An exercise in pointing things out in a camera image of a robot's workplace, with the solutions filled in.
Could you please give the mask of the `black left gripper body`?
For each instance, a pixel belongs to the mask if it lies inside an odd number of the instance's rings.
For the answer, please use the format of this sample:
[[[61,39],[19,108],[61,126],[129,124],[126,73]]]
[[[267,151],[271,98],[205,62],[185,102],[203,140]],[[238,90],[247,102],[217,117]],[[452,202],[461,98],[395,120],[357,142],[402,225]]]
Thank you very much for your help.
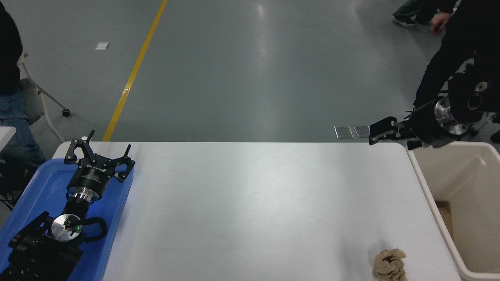
[[[115,168],[116,165],[111,159],[102,155],[97,155],[95,162],[90,158],[82,158],[66,189],[70,194],[75,194],[83,188],[90,189],[96,194],[104,194],[111,177],[116,172]]]

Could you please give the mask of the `person's hand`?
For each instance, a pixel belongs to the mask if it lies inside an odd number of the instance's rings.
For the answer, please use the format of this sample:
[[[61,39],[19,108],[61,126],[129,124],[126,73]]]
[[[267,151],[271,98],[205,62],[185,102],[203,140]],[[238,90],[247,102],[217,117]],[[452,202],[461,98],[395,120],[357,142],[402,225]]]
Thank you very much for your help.
[[[448,22],[450,21],[452,14],[444,11],[439,11],[434,17],[430,20],[430,32],[432,34],[441,33]]]

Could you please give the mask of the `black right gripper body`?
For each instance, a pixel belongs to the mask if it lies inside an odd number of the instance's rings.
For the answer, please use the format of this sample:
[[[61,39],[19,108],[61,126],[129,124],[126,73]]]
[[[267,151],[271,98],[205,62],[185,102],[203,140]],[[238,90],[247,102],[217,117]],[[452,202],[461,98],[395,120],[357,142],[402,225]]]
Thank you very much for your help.
[[[416,108],[410,117],[411,128],[415,135],[428,146],[442,147],[450,143],[450,134],[441,127],[436,119],[436,105],[433,100]]]

